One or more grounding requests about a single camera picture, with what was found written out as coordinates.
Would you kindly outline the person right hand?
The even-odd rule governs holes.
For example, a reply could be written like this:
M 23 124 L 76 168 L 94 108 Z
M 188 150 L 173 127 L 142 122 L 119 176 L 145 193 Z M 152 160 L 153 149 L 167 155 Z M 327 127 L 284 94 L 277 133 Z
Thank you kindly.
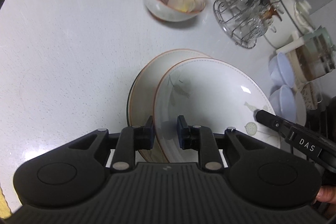
M 335 186 L 322 186 L 315 198 L 319 202 L 326 202 L 336 204 L 336 187 Z

